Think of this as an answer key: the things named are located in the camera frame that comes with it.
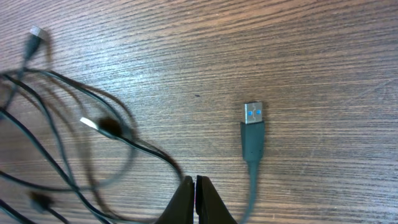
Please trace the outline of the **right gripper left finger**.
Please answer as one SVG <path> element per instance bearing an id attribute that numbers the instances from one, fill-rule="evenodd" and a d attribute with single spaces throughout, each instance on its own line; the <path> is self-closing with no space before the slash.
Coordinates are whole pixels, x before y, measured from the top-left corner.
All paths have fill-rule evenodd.
<path id="1" fill-rule="evenodd" d="M 155 224 L 193 224 L 195 184 L 185 176 Z"/>

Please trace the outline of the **black USB cable thin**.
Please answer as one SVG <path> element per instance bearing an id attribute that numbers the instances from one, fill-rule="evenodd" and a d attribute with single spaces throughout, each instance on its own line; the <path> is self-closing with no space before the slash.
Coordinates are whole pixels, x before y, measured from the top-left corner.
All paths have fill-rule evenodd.
<path id="1" fill-rule="evenodd" d="M 16 83 L 12 87 L 12 90 L 9 95 L 9 99 L 5 104 L 5 108 L 7 109 L 11 104 L 11 101 L 16 94 L 18 87 L 22 87 L 22 77 L 24 76 L 25 69 L 27 66 L 28 61 L 34 56 L 36 51 L 38 51 L 42 42 L 45 42 L 48 39 L 48 33 L 36 26 L 33 26 L 30 30 L 29 38 L 25 44 L 25 49 L 23 53 L 23 61 L 21 68 L 16 72 Z M 57 211 L 52 208 L 53 200 L 45 194 L 41 194 L 39 192 L 30 192 L 29 199 L 31 205 L 34 209 L 38 212 L 48 212 L 62 223 L 70 224 L 70 222 Z M 9 217 L 13 218 L 14 220 L 18 221 L 19 223 L 34 223 L 29 218 L 25 217 L 15 209 L 13 209 L 10 205 L 8 205 L 5 201 L 1 200 L 1 210 L 8 215 Z"/>

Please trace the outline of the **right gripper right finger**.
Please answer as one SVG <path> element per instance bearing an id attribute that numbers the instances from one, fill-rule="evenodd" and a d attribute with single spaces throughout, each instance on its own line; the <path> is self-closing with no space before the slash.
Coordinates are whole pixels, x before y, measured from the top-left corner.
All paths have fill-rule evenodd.
<path id="1" fill-rule="evenodd" d="M 197 176 L 195 209 L 199 224 L 237 224 L 207 176 Z"/>

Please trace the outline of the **black USB cable long tail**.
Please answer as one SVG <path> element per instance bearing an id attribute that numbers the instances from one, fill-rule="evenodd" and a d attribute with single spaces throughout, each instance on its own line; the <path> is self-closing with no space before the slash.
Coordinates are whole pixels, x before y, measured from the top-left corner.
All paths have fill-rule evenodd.
<path id="1" fill-rule="evenodd" d="M 262 103 L 253 101 L 243 104 L 243 122 L 240 124 L 243 160 L 249 174 L 248 205 L 239 223 L 246 223 L 254 209 L 257 197 L 259 164 L 264 155 L 266 127 L 262 117 Z"/>

